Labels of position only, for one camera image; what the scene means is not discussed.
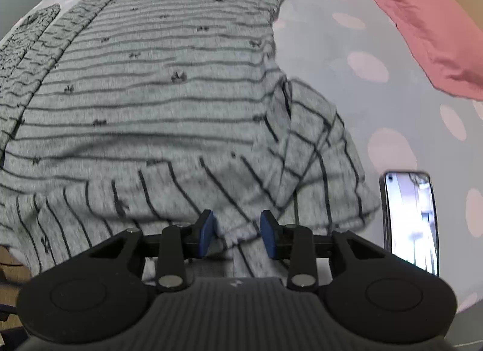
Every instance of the gray fabric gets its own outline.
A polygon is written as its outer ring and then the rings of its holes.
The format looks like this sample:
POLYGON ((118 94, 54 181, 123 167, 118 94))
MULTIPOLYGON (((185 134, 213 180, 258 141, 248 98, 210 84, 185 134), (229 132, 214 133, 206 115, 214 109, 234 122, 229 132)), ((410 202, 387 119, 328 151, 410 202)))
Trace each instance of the gray fabric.
POLYGON ((210 254, 223 259, 191 271, 285 276, 260 241, 262 210, 317 233, 363 227, 379 202, 344 123, 274 61, 282 1, 100 8, 9 134, 0 244, 25 252, 35 275, 127 227, 160 233, 208 208, 210 254))
POLYGON ((14 33, 0 46, 0 92, 10 78, 11 72, 20 63, 25 53, 42 35, 52 20, 59 14, 60 6, 54 4, 27 16, 14 33))
MULTIPOLYGON (((27 31, 19 49, 9 50, 8 46, 12 42, 6 43, 5 52, 8 51, 10 57, 0 61, 0 70, 16 64, 13 69, 9 70, 8 79, 3 81, 0 86, 2 95, 0 98, 0 155, 3 155, 6 143, 21 123, 25 107, 30 103, 32 95, 37 91, 44 77, 54 67, 72 39, 90 23, 108 1, 110 0, 85 0, 83 3, 77 4, 56 24, 52 24, 52 27, 55 28, 54 32, 43 32, 34 43, 31 40, 34 39, 34 36, 27 31), (12 64, 12 56, 15 55, 20 60, 16 60, 12 64)), ((48 8, 47 12, 43 14, 34 14, 33 21, 31 17, 27 17, 21 27, 29 25, 30 22, 34 26, 38 23, 39 28, 32 27, 37 36, 40 31, 45 30, 48 23, 52 22, 56 11, 59 11, 58 5, 48 8)), ((15 190, 2 188, 0 179, 0 197, 8 196, 12 192, 15 190)))

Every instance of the polka dot bed sheet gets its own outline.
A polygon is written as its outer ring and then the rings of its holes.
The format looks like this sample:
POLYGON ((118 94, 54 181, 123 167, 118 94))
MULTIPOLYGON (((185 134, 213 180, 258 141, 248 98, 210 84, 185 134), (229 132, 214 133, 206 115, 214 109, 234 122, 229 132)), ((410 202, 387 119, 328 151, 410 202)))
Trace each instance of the polka dot bed sheet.
MULTIPOLYGON (((32 11, 59 3, 58 19, 78 1, 43 0, 32 11)), ((388 169, 431 175, 440 276, 460 309, 483 298, 483 104, 434 89, 373 0, 285 0, 273 29, 280 68, 337 105, 373 192, 388 169)), ((381 212, 360 234, 383 244, 381 212)))

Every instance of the wooden floor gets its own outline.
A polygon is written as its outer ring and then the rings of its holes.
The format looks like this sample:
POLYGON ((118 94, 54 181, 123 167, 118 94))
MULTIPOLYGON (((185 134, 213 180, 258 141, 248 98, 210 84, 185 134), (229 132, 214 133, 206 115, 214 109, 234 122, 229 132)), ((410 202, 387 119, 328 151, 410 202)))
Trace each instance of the wooden floor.
MULTIPOLYGON (((4 247, 0 247, 0 263, 8 264, 19 264, 15 259, 13 259, 8 251, 4 247)), ((18 283, 25 283, 30 278, 30 271, 25 266, 2 266, 0 264, 0 270, 3 271, 5 277, 8 280, 15 281, 18 283)), ((9 304, 11 306, 15 305, 15 300, 17 298, 18 291, 13 287, 7 287, 0 285, 0 303, 9 304)), ((0 330, 15 328, 16 326, 21 326, 20 320, 17 316, 11 315, 5 323, 0 321, 0 330)))

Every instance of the pink fabric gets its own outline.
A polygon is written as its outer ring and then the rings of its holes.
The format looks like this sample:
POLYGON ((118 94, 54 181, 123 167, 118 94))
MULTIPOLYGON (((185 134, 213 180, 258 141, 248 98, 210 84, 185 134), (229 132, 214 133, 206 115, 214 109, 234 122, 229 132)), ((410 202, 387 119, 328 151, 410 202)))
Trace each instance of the pink fabric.
POLYGON ((483 32, 455 0, 375 0, 434 87, 483 100, 483 32))

